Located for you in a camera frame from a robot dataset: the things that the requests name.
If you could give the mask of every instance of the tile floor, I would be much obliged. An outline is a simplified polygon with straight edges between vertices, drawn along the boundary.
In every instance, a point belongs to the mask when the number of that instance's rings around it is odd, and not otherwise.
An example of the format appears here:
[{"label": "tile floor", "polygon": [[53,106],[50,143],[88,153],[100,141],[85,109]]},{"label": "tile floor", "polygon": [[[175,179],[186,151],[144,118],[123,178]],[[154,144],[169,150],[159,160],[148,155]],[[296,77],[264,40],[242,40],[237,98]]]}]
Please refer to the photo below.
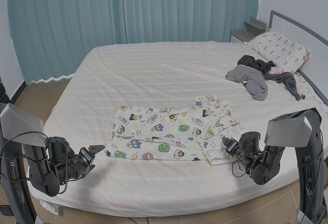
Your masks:
[{"label": "tile floor", "polygon": [[[45,123],[68,82],[69,79],[60,79],[57,81],[32,83],[25,88],[15,105],[39,117]],[[133,224],[128,218],[96,214],[73,208],[62,209],[60,214],[55,216],[45,210],[37,199],[33,197],[32,199],[41,219],[50,224]],[[0,187],[0,205],[5,205],[6,203],[6,196]],[[150,217],[148,219],[150,224],[295,223],[298,205],[299,184],[296,181],[266,195],[225,209],[182,216]],[[133,218],[133,220],[137,224],[147,223],[146,218]],[[0,214],[0,223],[14,224],[15,219]]]}]

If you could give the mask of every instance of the pillow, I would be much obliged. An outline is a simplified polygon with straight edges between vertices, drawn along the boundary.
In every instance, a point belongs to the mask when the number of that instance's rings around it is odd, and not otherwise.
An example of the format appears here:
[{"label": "pillow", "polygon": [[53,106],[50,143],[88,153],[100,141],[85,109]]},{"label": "pillow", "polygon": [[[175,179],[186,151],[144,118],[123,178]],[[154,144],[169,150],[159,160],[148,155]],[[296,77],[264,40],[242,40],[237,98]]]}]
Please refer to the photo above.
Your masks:
[{"label": "pillow", "polygon": [[247,44],[267,61],[292,74],[310,57],[305,46],[273,30],[258,35]]}]

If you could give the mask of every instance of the cartoon print shirt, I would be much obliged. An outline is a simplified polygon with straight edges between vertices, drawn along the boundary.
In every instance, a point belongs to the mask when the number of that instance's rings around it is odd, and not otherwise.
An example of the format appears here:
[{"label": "cartoon print shirt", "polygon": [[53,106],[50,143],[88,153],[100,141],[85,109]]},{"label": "cartoon print shirt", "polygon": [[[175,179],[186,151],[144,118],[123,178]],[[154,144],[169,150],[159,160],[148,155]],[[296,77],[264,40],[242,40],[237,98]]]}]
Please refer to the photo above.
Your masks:
[{"label": "cartoon print shirt", "polygon": [[120,106],[106,152],[143,160],[208,159],[216,165],[231,159],[222,137],[239,136],[242,130],[229,103],[216,95],[198,96],[192,107],[183,109]]}]

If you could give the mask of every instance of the white bed sheet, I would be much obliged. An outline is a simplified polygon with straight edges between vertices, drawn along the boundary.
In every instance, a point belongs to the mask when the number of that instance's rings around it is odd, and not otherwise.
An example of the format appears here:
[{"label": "white bed sheet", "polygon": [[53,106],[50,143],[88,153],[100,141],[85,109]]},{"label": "white bed sheet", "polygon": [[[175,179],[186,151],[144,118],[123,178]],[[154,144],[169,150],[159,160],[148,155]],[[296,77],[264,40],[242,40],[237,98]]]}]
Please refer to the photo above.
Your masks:
[{"label": "white bed sheet", "polygon": [[[243,43],[158,42],[98,47],[85,57],[45,124],[48,136],[62,136],[75,152],[105,144],[120,105],[189,107],[197,95],[227,99],[237,120],[262,135],[268,120],[316,107],[322,116],[326,157],[328,117],[304,84],[297,102],[283,84],[268,81],[264,101],[254,100],[240,83],[225,79],[244,55],[263,59]],[[235,178],[231,164],[208,161],[130,160],[100,152],[96,168],[83,180],[70,182],[62,195],[47,202],[116,216],[169,216],[228,207],[271,192],[298,179],[295,150],[286,148],[279,175],[264,186],[247,175]]]}]

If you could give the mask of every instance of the bed frame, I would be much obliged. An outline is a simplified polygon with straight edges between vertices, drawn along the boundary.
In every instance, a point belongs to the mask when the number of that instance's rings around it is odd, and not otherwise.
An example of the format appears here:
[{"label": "bed frame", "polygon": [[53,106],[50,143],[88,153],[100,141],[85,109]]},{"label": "bed frame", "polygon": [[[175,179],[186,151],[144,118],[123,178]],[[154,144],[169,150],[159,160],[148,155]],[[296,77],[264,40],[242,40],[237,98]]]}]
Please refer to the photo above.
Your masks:
[{"label": "bed frame", "polygon": [[328,105],[328,41],[306,26],[271,11],[269,29],[306,46],[311,57],[297,70],[322,101]]}]

